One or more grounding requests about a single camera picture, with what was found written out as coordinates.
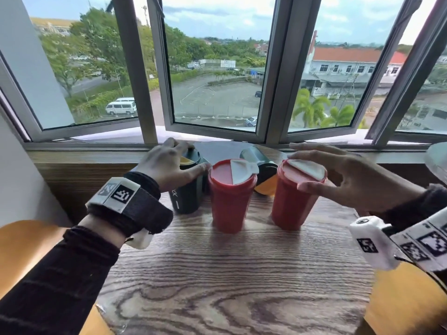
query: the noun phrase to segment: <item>wrist-mounted device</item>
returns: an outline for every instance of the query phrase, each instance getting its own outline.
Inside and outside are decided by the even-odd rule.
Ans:
[[[439,281],[447,284],[442,274],[447,269],[447,207],[404,230],[377,216],[359,218],[349,230],[374,269],[393,270],[403,260],[434,272]]]
[[[118,228],[128,238],[126,244],[137,249],[146,248],[173,219],[170,209],[124,177],[112,177],[85,205],[89,214]]]

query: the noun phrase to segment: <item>person's left hand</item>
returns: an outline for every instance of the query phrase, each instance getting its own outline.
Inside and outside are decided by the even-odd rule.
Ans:
[[[186,141],[176,141],[170,137],[162,146],[154,147],[148,152],[135,171],[152,177],[158,183],[161,192],[184,186],[211,167],[209,163],[201,163],[192,168],[180,170],[180,157],[191,148],[194,146]]]

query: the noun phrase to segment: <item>yellow roof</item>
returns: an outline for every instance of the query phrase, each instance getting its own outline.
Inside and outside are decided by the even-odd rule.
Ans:
[[[42,19],[40,17],[30,17],[30,19],[36,26],[48,26],[51,24],[58,27],[70,27],[73,22],[77,22],[77,20]]]

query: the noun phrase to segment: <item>person's right hand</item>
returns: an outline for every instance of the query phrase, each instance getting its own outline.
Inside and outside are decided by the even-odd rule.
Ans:
[[[383,213],[416,199],[425,191],[354,153],[319,143],[291,143],[290,147],[297,152],[289,158],[313,161],[343,176],[339,187],[305,182],[299,190],[326,197],[347,207]]]

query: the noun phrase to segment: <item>red lid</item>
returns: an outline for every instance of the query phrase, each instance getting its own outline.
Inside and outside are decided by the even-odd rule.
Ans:
[[[327,177],[326,169],[315,162],[302,160],[284,160],[281,164],[280,176],[296,184],[303,182],[324,182]]]
[[[240,188],[251,185],[250,180],[259,173],[256,163],[243,159],[229,159],[216,163],[210,170],[210,178],[224,187]]]

